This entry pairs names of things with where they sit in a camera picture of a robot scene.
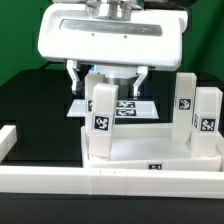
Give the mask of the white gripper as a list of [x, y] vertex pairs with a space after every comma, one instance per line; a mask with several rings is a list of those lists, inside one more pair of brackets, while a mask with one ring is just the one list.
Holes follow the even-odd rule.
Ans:
[[85, 4], [56, 3], [43, 15], [38, 50], [48, 60], [68, 60], [66, 69], [75, 95], [82, 88], [78, 62], [139, 66], [133, 84], [137, 98], [148, 67], [175, 70], [180, 66], [185, 30], [184, 11], [134, 10], [130, 20], [119, 21], [95, 18]]

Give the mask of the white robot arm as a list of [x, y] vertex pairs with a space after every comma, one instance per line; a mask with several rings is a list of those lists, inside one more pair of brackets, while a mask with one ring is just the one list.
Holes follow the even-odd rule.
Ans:
[[74, 93], [82, 64], [134, 67], [133, 93], [150, 70], [174, 71], [182, 60], [189, 13], [174, 0], [53, 0], [43, 14], [38, 51], [64, 62]]

